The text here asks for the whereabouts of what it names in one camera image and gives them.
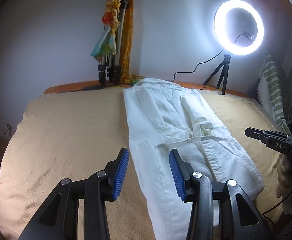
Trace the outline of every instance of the fabric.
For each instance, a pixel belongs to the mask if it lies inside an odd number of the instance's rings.
[[[0,172],[0,230],[16,240],[32,215],[63,178],[86,179],[128,147],[123,88],[45,95],[31,102],[11,138]],[[279,153],[244,135],[247,127],[274,130],[253,102],[245,98],[202,96],[231,135],[243,146],[263,176],[265,189],[256,198],[260,212],[278,202]],[[114,203],[106,203],[112,240],[154,240],[132,159]],[[281,207],[269,214],[273,221]],[[78,240],[83,240],[83,206],[79,207]]]
[[[292,192],[292,173],[289,171],[290,161],[286,155],[282,155],[280,165],[277,167],[278,182],[276,196],[286,198]],[[283,202],[283,212],[285,215],[292,214],[292,194]]]
[[[105,24],[104,32],[98,40],[91,56],[100,62],[103,55],[116,54],[116,31],[120,25],[118,21],[119,8],[121,0],[107,0],[105,14],[102,21]],[[132,45],[132,31],[133,31],[133,0],[129,1],[129,7],[126,10],[122,36],[119,65],[121,66],[121,83],[136,83],[142,77],[136,75],[129,75],[130,65],[130,51]]]
[[[260,82],[257,88],[258,98],[265,110],[276,120],[284,132],[290,133],[286,124],[286,119],[289,118],[286,91],[286,76],[281,73],[272,55],[268,53],[260,73]]]
[[[236,180],[255,199],[264,189],[258,169],[197,90],[145,78],[124,90],[129,148],[157,240],[186,238],[192,203],[178,197],[169,166],[176,148],[211,180]],[[214,225],[219,224],[214,202]]]

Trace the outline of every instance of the blue gripper pad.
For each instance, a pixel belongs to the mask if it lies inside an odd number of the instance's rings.
[[[181,169],[174,156],[173,150],[171,150],[169,153],[169,165],[170,169],[172,170],[177,194],[182,199],[182,201],[185,201],[186,199],[185,180],[182,176]]]
[[[120,160],[118,170],[116,172],[116,176],[113,180],[112,197],[114,200],[116,200],[117,197],[120,195],[122,184],[124,182],[124,178],[125,178],[126,171],[127,171],[128,160],[129,160],[129,153],[128,153],[128,150],[125,149],[125,152]]]

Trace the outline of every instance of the ring light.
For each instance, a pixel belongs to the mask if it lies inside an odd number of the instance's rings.
[[[233,44],[229,41],[226,30],[225,30],[225,20],[227,13],[234,8],[242,8],[248,11],[257,24],[257,36],[255,41],[249,45],[248,47],[240,47],[236,44]],[[261,17],[258,12],[248,3],[240,1],[240,0],[230,0],[223,3],[217,10],[214,20],[215,33],[221,45],[227,49],[230,53],[237,55],[247,55],[255,50],[261,45],[262,40],[264,38],[264,25]]]

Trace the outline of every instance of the pillow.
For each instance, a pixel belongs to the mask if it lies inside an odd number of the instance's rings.
[[[289,119],[287,80],[284,71],[276,66],[273,56],[268,53],[260,72],[257,94],[267,113],[276,121],[285,133],[290,133],[286,124]]]

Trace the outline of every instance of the mattress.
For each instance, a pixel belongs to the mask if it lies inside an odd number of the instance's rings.
[[[54,94],[31,102],[4,154],[0,172],[0,230],[17,239],[32,215],[63,178],[86,179],[128,148],[123,88]],[[246,98],[202,94],[230,133],[259,169],[265,189],[256,206],[274,206],[279,153],[247,138],[244,130],[275,130]],[[155,239],[147,203],[139,188],[131,158],[121,195],[106,203],[110,236],[116,239]],[[270,217],[277,221],[277,208]],[[83,200],[78,214],[78,239],[83,239]]]

